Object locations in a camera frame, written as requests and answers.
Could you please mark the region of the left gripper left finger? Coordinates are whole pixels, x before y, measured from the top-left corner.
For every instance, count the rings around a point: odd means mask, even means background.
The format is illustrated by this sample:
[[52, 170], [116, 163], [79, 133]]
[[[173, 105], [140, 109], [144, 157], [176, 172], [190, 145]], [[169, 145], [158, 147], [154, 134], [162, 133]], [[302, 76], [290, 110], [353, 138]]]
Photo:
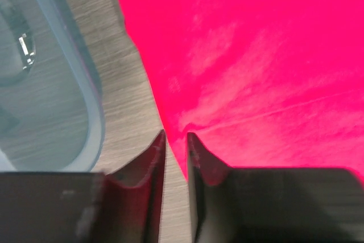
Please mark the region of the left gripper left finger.
[[166, 135], [119, 170], [2, 172], [2, 242], [158, 242]]

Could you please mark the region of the red t shirt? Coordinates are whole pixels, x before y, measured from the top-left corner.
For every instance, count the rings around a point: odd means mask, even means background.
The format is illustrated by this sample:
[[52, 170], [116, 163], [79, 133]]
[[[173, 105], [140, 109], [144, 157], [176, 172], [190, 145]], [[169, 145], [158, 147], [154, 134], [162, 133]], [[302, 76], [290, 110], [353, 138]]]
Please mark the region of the red t shirt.
[[169, 145], [363, 177], [363, 0], [119, 0]]

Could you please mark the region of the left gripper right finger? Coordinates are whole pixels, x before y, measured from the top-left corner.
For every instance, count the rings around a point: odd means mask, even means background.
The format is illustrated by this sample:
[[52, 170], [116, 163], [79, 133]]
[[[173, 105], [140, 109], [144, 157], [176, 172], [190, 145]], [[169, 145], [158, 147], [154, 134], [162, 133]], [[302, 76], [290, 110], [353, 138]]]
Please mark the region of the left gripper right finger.
[[193, 242], [362, 242], [363, 187], [343, 168], [240, 168], [187, 135]]

